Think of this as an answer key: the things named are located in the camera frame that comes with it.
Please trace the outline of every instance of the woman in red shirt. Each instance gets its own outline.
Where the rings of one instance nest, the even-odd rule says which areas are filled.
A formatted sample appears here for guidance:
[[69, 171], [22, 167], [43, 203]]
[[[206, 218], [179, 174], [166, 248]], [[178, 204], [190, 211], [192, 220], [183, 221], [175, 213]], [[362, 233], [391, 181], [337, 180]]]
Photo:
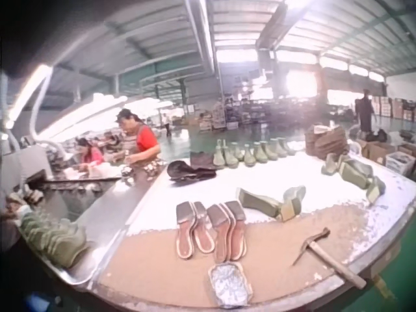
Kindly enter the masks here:
[[117, 122], [126, 134], [123, 140], [123, 152], [116, 158], [125, 155], [127, 164], [133, 164], [140, 161], [149, 161], [161, 152], [161, 147], [157, 142], [153, 131], [147, 126], [136, 114], [129, 109], [122, 109], [117, 115]]
[[98, 148], [93, 147], [86, 138], [78, 140], [79, 151], [81, 152], [80, 170], [86, 170], [88, 166], [101, 164], [104, 161], [103, 154]]

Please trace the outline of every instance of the ceiling light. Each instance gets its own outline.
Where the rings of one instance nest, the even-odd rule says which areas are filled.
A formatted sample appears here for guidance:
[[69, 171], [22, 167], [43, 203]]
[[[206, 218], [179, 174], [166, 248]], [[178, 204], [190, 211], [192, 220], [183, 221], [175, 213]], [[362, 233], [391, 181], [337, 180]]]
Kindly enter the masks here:
[[29, 80], [26, 82], [25, 86], [21, 90], [18, 98], [14, 102], [12, 108], [9, 111], [8, 118], [15, 122], [29, 98], [32, 96], [33, 92], [38, 88], [40, 83], [52, 72], [52, 68], [48, 65], [41, 64], [31, 75]]

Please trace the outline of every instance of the hammer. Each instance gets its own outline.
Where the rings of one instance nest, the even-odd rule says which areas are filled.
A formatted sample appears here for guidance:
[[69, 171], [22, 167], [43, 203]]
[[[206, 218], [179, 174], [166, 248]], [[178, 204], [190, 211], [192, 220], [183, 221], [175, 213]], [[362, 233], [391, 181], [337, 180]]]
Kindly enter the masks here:
[[311, 236], [310, 238], [306, 239], [303, 243], [302, 247], [300, 248], [299, 256], [296, 258], [296, 260], [293, 262], [292, 265], [295, 265], [301, 256], [304, 254], [306, 249], [309, 247], [311, 248], [321, 259], [323, 259], [327, 264], [329, 264], [331, 267], [337, 271], [339, 275], [341, 275], [344, 279], [347, 281], [353, 283], [358, 289], [363, 289], [367, 282], [359, 277], [357, 274], [352, 272], [349, 268], [344, 266], [341, 262], [335, 260], [330, 254], [328, 254], [325, 250], [323, 250], [318, 244], [318, 239], [321, 239], [323, 237], [328, 237], [328, 235], [331, 233], [331, 231], [325, 227], [324, 230], [316, 235]]

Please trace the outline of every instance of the wooden hammer handle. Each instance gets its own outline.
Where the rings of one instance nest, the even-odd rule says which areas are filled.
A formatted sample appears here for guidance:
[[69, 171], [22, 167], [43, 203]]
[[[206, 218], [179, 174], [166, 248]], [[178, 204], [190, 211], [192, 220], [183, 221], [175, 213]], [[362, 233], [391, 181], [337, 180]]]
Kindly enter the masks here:
[[363, 289], [367, 282], [359, 277], [357, 274], [352, 272], [349, 268], [344, 266], [338, 260], [335, 260], [330, 254], [328, 254], [325, 250], [323, 250], [316, 242], [310, 242], [309, 247], [324, 260], [327, 262], [331, 267], [337, 271], [344, 279], [353, 283], [358, 289]]

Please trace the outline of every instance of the aluminum foil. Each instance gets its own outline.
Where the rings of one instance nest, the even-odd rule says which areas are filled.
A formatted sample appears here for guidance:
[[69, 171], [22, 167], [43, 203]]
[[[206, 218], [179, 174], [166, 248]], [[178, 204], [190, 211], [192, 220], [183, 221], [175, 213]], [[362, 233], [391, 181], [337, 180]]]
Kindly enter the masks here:
[[216, 265], [210, 269], [209, 278], [220, 307], [233, 309], [248, 305], [252, 297], [252, 288], [239, 263]]

